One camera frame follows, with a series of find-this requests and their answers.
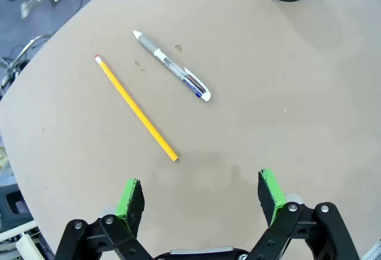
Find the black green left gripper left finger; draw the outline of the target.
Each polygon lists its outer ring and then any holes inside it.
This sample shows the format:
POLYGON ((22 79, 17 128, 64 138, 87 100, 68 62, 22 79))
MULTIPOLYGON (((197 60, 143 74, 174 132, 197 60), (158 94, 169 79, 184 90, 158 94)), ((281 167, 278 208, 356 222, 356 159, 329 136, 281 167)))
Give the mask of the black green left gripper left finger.
POLYGON ((67 223, 55 259, 100 259, 113 251, 119 259, 152 259, 137 240, 145 207, 142 186, 131 178, 114 214, 107 214, 89 224, 74 219, 67 223))

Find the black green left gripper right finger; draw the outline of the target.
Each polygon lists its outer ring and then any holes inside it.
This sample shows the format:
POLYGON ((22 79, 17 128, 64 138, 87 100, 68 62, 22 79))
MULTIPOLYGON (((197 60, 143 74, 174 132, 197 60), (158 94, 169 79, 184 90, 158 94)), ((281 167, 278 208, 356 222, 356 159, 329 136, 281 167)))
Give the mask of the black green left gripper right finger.
POLYGON ((303 239, 314 259, 359 258, 335 204, 323 202, 311 209, 288 200, 269 169, 258 172, 258 199, 268 228, 247 259, 281 259, 293 239, 303 239))

